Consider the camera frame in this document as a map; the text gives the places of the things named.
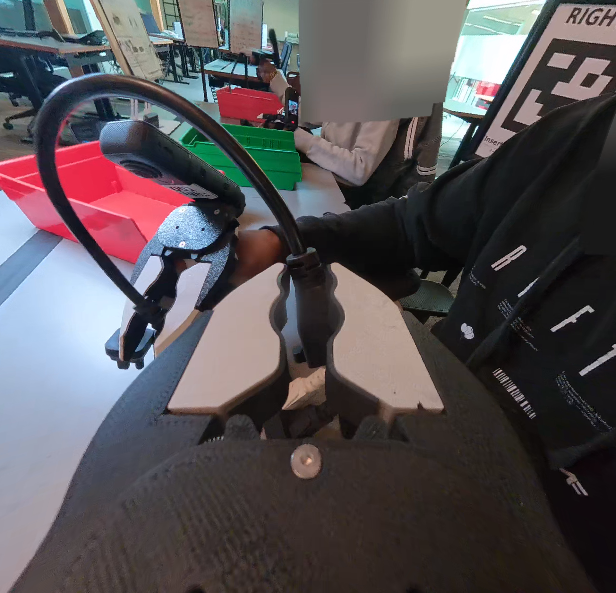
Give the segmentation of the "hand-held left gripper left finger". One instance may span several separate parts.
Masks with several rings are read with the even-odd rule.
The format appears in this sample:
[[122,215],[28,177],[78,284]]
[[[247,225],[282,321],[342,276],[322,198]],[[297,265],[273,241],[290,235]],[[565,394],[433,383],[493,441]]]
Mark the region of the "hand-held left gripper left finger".
[[212,311],[167,404],[172,414],[229,415],[281,369],[281,328],[273,311],[286,308],[276,263],[233,290]]

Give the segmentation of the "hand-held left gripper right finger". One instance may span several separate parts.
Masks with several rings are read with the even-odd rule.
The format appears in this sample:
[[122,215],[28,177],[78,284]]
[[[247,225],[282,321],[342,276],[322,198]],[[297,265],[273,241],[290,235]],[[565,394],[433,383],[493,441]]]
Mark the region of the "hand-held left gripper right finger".
[[443,412],[444,405],[396,304],[332,263],[338,320],[327,346],[325,391],[338,414]]

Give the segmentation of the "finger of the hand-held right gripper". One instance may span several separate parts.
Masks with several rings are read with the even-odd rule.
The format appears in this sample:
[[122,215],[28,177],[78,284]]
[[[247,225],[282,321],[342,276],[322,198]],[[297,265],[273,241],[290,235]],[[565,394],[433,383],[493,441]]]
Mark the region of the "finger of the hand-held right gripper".
[[118,362],[143,363],[160,335],[174,301],[174,267],[164,256],[151,255],[134,281],[145,299],[142,306],[128,300],[118,330]]
[[163,328],[153,344],[158,358],[203,312],[213,309],[232,290],[230,277],[235,270],[233,245],[194,260],[181,272],[175,285],[175,298],[165,315]]

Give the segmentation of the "person's right forearm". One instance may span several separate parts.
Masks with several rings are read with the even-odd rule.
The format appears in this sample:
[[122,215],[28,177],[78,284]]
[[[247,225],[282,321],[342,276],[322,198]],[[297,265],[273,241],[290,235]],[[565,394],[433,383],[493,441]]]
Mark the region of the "person's right forearm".
[[307,247],[393,299],[418,287],[417,269],[460,270],[476,229],[476,194],[460,181],[418,183],[405,196],[297,220]]

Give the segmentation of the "person's right hand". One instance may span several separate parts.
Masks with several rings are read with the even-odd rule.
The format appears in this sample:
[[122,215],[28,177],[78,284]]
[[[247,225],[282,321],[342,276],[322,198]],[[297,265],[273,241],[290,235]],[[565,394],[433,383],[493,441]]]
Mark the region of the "person's right hand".
[[270,229],[246,229],[238,234],[235,271],[230,278],[238,287],[262,273],[272,265],[285,263],[288,247],[276,232]]

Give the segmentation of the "red plastic bin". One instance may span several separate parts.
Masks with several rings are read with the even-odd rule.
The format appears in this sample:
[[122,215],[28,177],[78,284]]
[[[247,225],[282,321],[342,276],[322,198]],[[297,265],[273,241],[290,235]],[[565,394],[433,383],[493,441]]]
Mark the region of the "red plastic bin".
[[[83,225],[107,255],[135,263],[166,217],[188,197],[106,159],[99,142],[58,148],[60,182]],[[42,185],[35,156],[1,162],[1,189],[38,229],[73,242]]]
[[278,114],[283,110],[280,99],[271,92],[223,87],[216,92],[220,116],[224,119],[258,122],[263,114]]

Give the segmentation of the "wooden instruction board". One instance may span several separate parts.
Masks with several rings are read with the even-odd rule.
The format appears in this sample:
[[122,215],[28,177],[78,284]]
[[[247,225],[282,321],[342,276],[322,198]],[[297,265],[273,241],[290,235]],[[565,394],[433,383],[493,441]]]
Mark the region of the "wooden instruction board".
[[161,62],[134,0],[89,0],[123,74],[163,78]]
[[218,48],[219,33],[213,0],[177,0],[182,34],[189,47]]
[[228,0],[229,47],[248,58],[261,49],[263,0]]

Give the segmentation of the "black office chair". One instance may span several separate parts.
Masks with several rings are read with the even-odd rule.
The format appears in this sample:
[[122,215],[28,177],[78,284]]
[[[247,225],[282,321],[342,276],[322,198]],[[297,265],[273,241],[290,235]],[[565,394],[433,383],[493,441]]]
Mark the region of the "black office chair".
[[12,120],[35,117],[44,100],[65,81],[66,78],[54,74],[53,68],[42,59],[2,48],[1,93],[8,95],[14,105],[19,98],[27,98],[32,105],[25,112],[7,117],[3,127],[11,130]]

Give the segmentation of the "wooden desk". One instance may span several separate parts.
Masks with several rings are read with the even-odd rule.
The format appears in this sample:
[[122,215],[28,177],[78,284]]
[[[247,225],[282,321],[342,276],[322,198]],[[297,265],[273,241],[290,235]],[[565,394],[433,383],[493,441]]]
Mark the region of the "wooden desk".
[[33,32],[1,29],[1,47],[61,60],[58,65],[68,68],[73,78],[98,73],[98,65],[113,58],[111,46],[107,43],[82,43],[74,36],[63,37],[55,30]]

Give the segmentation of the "black framed marker sign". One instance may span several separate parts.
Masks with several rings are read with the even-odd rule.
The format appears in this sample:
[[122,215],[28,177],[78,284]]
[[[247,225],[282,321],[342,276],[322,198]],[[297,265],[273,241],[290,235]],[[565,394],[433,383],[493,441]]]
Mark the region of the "black framed marker sign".
[[443,111],[469,127],[450,167],[615,91],[615,0],[469,0],[465,13]]

